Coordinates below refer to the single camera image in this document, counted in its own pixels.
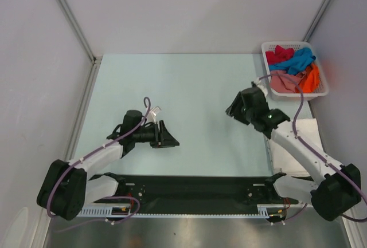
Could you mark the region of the white robot print t-shirt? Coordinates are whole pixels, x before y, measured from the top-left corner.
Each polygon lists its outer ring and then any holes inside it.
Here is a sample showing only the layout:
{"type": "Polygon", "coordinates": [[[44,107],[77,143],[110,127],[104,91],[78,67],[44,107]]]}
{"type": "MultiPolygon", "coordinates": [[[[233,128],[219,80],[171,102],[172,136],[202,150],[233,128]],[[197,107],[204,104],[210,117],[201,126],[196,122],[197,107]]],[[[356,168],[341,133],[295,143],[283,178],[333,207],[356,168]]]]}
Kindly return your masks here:
{"type": "Polygon", "coordinates": [[[268,142],[275,172],[296,177],[320,175],[322,161],[314,153],[322,148],[316,119],[300,119],[295,127],[292,121],[285,121],[272,130],[268,142]]]}

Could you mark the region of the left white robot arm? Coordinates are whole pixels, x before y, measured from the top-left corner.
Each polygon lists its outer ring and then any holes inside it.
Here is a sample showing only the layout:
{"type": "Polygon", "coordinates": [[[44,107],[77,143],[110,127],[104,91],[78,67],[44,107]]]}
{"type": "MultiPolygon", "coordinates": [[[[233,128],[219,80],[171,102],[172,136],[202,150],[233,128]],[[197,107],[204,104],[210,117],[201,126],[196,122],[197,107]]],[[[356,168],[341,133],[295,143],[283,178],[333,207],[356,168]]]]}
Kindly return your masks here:
{"type": "Polygon", "coordinates": [[[109,164],[126,156],[137,143],[151,148],[179,146],[164,121],[147,121],[137,110],[126,112],[121,124],[107,136],[106,144],[79,159],[68,162],[57,159],[49,167],[37,195],[36,203],[52,216],[73,220],[82,208],[92,202],[111,198],[122,201],[127,189],[123,177],[113,173],[94,176],[109,164]]]}

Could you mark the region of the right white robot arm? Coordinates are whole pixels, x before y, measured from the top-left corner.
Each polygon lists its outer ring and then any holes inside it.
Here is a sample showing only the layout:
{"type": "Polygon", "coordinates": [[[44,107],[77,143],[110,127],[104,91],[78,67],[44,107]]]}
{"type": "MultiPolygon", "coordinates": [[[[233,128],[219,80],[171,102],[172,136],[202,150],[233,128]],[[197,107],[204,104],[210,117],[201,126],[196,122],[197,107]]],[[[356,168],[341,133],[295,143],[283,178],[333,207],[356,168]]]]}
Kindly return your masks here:
{"type": "Polygon", "coordinates": [[[307,181],[285,173],[269,178],[265,198],[277,203],[283,198],[296,199],[313,206],[325,220],[333,221],[366,201],[361,190],[361,173],[354,164],[343,165],[310,141],[280,109],[270,109],[263,91],[256,85],[240,91],[226,114],[252,125],[268,140],[285,149],[309,173],[307,181]]]}

